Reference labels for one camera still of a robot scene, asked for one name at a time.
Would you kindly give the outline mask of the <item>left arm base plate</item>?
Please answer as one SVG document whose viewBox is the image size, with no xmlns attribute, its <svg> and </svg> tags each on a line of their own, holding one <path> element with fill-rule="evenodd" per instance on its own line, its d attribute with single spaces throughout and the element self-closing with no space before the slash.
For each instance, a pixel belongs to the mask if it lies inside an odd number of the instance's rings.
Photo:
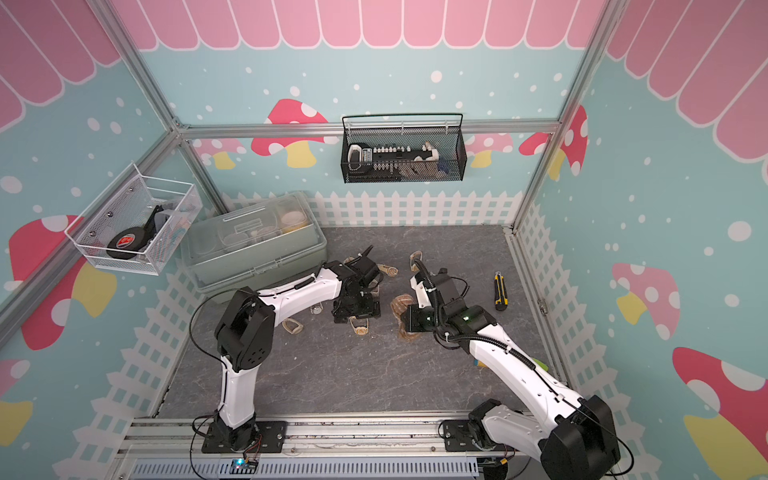
<svg viewBox="0 0 768 480">
<path fill-rule="evenodd" d="M 247 420 L 231 428 L 216 418 L 205 434 L 201 451 L 204 454 L 223 453 L 280 453 L 286 439 L 285 421 Z"/>
</svg>

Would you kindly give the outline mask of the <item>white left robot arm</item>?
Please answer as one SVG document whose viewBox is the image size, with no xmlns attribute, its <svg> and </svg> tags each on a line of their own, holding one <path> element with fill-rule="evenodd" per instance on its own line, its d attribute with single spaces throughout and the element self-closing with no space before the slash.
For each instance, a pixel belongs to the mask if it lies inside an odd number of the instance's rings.
<svg viewBox="0 0 768 480">
<path fill-rule="evenodd" d="M 223 363 L 217 420 L 235 430 L 255 418 L 256 378 L 271 353 L 276 327 L 323 302 L 331 304 L 336 323 L 378 318 L 377 288 L 383 277 L 363 252 L 348 262 L 329 261 L 315 273 L 274 288 L 237 290 L 214 333 Z"/>
</svg>

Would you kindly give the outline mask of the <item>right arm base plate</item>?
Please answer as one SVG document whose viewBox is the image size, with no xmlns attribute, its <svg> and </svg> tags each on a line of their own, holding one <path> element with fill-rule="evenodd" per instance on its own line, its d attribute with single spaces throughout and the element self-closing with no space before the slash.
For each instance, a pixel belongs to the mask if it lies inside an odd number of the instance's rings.
<svg viewBox="0 0 768 480">
<path fill-rule="evenodd" d="M 508 452 L 503 444 L 493 442 L 482 426 L 473 420 L 443 420 L 438 436 L 448 452 Z"/>
</svg>

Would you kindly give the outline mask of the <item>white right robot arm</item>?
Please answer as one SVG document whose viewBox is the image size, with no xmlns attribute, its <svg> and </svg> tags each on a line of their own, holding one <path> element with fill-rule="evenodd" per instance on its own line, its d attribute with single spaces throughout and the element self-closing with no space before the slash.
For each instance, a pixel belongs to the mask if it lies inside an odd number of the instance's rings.
<svg viewBox="0 0 768 480">
<path fill-rule="evenodd" d="M 429 333 L 440 346 L 464 351 L 528 409 L 519 413 L 495 399 L 483 402 L 464 428 L 470 444 L 485 451 L 517 450 L 537 460 L 551 479 L 615 475 L 620 439 L 607 403 L 582 397 L 545 371 L 487 310 L 466 304 L 446 269 L 431 273 L 422 261 L 416 268 L 410 280 L 416 302 L 407 308 L 406 330 Z"/>
</svg>

